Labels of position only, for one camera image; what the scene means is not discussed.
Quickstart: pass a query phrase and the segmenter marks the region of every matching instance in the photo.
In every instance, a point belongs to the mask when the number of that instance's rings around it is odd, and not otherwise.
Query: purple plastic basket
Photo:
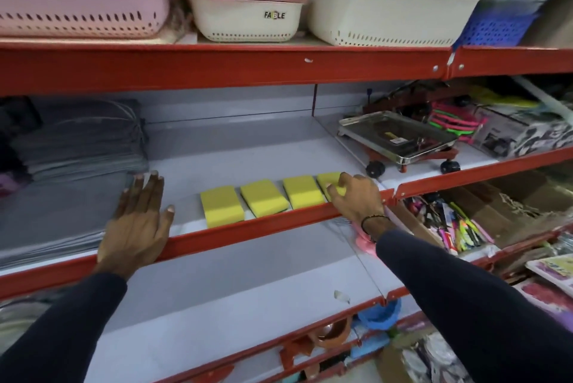
[[[463,28],[458,45],[514,47],[519,44],[537,13],[512,15],[476,9]]]

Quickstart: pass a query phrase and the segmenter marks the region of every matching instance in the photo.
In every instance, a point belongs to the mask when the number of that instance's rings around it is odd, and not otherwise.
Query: person's left hand
[[[145,265],[153,264],[169,238],[175,207],[161,214],[164,179],[154,170],[143,188],[137,175],[131,189],[125,189],[97,251],[95,272],[113,272],[125,280]]]

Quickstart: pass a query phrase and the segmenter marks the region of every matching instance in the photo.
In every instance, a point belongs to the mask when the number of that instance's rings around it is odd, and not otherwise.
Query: yellow package
[[[201,203],[207,227],[228,225],[245,220],[245,211],[232,185],[225,185],[201,193]]]
[[[334,184],[340,196],[344,196],[346,194],[346,187],[340,187],[338,185],[338,179],[340,178],[340,173],[341,172],[320,173],[319,175],[316,176],[316,180],[318,181],[320,188],[322,189],[324,195],[326,196],[326,199],[329,202],[330,202],[330,195],[328,194],[328,191],[326,191],[326,188],[330,184]]]
[[[241,194],[255,217],[268,216],[288,209],[288,201],[271,180],[243,185]]]
[[[310,175],[285,178],[283,186],[293,209],[324,204],[324,197]]]

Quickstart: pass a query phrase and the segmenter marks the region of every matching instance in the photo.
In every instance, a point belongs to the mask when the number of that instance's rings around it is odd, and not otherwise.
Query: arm
[[[93,274],[71,288],[0,357],[6,383],[80,383],[97,340],[127,291],[127,280],[163,250],[175,209],[159,213],[163,177],[143,176],[120,198],[97,252]]]
[[[360,224],[369,215],[383,213],[373,183],[348,175],[342,180],[346,195],[333,198],[342,214]],[[394,229],[387,219],[373,217],[364,227],[379,237],[378,257],[404,282],[476,383],[571,381],[573,334],[514,288]]]

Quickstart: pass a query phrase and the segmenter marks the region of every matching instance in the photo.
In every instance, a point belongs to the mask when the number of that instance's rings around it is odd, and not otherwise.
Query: metal tray
[[[399,165],[451,147],[457,136],[393,112],[375,112],[339,121],[338,133]]]

